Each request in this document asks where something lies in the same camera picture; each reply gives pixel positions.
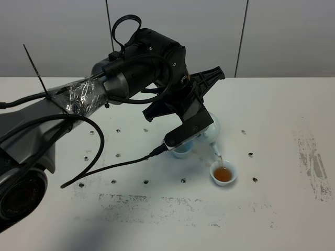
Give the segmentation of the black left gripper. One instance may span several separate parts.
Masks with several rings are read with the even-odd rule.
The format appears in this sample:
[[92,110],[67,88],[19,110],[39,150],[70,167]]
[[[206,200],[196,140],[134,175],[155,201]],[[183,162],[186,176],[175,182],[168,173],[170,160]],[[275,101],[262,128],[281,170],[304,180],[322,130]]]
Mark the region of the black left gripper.
[[143,115],[151,122],[156,117],[175,113],[185,121],[197,114],[204,102],[203,96],[221,79],[225,79],[225,74],[220,67],[185,76],[177,89],[150,104]]

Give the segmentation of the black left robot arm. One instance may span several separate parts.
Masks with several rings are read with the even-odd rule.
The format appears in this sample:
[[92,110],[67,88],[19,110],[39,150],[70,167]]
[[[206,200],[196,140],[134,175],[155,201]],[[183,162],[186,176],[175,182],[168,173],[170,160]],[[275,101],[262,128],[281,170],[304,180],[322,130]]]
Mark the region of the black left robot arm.
[[186,49],[148,28],[138,28],[120,51],[97,63],[89,77],[22,99],[1,103],[1,109],[25,108],[1,114],[1,228],[28,216],[46,189],[45,171],[55,171],[54,145],[80,123],[90,124],[105,138],[90,116],[109,104],[147,105],[147,121],[176,114],[182,124],[167,133],[150,156],[172,150],[205,131],[213,119],[204,95],[225,78],[220,67],[190,74]]

